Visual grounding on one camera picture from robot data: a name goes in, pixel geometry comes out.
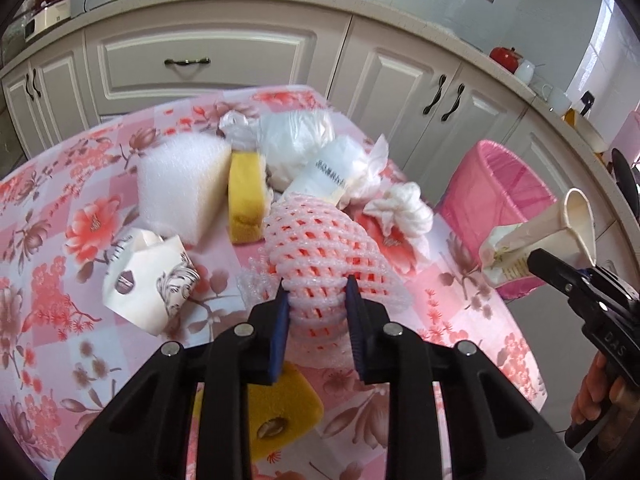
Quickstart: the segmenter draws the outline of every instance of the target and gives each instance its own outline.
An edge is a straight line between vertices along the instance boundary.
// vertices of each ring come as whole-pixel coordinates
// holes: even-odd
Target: white mug
[[[551,90],[549,92],[549,95],[545,95],[545,88],[549,88]],[[562,117],[569,111],[569,108],[571,108],[571,99],[569,99],[569,96],[565,94],[561,89],[553,87],[549,84],[544,84],[542,85],[540,91],[542,92],[542,97],[549,105],[549,109],[554,111],[559,116]]]

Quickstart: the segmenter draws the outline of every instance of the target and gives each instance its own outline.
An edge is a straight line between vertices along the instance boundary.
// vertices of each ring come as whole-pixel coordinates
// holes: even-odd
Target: crumpled paper cup
[[[107,308],[159,335],[200,279],[180,238],[131,229],[109,262],[102,285]]]

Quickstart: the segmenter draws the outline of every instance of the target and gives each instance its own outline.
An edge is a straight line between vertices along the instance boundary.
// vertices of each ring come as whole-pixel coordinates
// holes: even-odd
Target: table
[[[140,157],[163,137],[217,130],[219,118],[231,109],[259,116],[328,106],[302,86],[210,92],[96,126],[2,181],[0,415],[47,478],[164,340],[187,346],[209,342],[246,316],[235,277],[257,254],[258,244],[233,247],[225,214],[217,217],[206,244],[187,247],[202,279],[167,335],[146,334],[102,305],[113,245],[127,228],[145,227],[137,208]],[[371,144],[346,117],[331,114],[337,134]],[[404,180],[392,163],[383,174],[383,187]],[[468,252],[445,222],[436,216],[429,234],[434,261],[415,273],[405,247],[385,244],[375,222],[361,221],[392,265],[409,271],[403,279],[415,303],[397,320],[431,342],[471,339],[541,409],[546,390],[522,333],[498,294],[478,280]],[[353,370],[301,370],[324,403],[324,419],[255,464],[254,478],[293,471],[298,480],[382,479],[384,437],[376,424],[388,417],[388,388],[362,391]],[[361,417],[372,423],[357,424]],[[363,426],[369,429],[356,429]],[[193,460],[192,449],[190,478]]]

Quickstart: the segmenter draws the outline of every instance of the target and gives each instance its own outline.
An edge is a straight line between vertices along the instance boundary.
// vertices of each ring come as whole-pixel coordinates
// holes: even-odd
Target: finger
[[[602,352],[598,352],[596,354],[596,357],[593,358],[593,363],[595,364],[596,368],[604,369],[604,367],[607,365],[607,358],[604,357],[604,354]]]
[[[609,381],[604,368],[598,366],[598,355],[593,359],[591,368],[587,373],[586,385],[593,402],[602,402],[609,390]]]
[[[575,397],[574,405],[571,407],[571,420],[576,424],[582,424],[586,419],[584,415],[580,412],[580,408],[578,407],[578,397]]]
[[[600,416],[600,406],[591,399],[591,394],[587,387],[587,378],[582,380],[582,386],[578,393],[578,408],[587,420],[596,420]]]
[[[611,386],[609,399],[622,412],[627,412],[632,416],[635,416],[640,410],[640,393],[626,386],[622,377],[618,377]]]

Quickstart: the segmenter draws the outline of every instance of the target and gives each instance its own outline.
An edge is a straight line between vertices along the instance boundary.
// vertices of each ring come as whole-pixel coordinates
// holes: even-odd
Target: white kitchen cabinet
[[[572,187],[582,190],[591,204],[596,238],[613,223],[613,211],[591,172],[535,110],[527,111],[504,145],[522,158],[557,198]]]
[[[618,275],[635,290],[640,290],[635,254],[617,222],[596,240],[596,253],[598,265]]]
[[[36,102],[32,78],[31,67],[25,61],[2,79],[2,90],[15,132],[29,158],[52,145]]]
[[[384,134],[402,168],[459,66],[459,58],[434,44],[354,17],[329,101],[370,138]]]
[[[42,112],[53,144],[98,123],[84,59],[82,32],[30,58],[31,92]]]
[[[249,0],[115,16],[85,31],[98,113],[250,86],[308,84],[326,96],[350,21],[347,13]]]
[[[482,139],[502,142],[526,108],[501,83],[463,64],[404,166],[406,176],[437,203],[465,153]]]

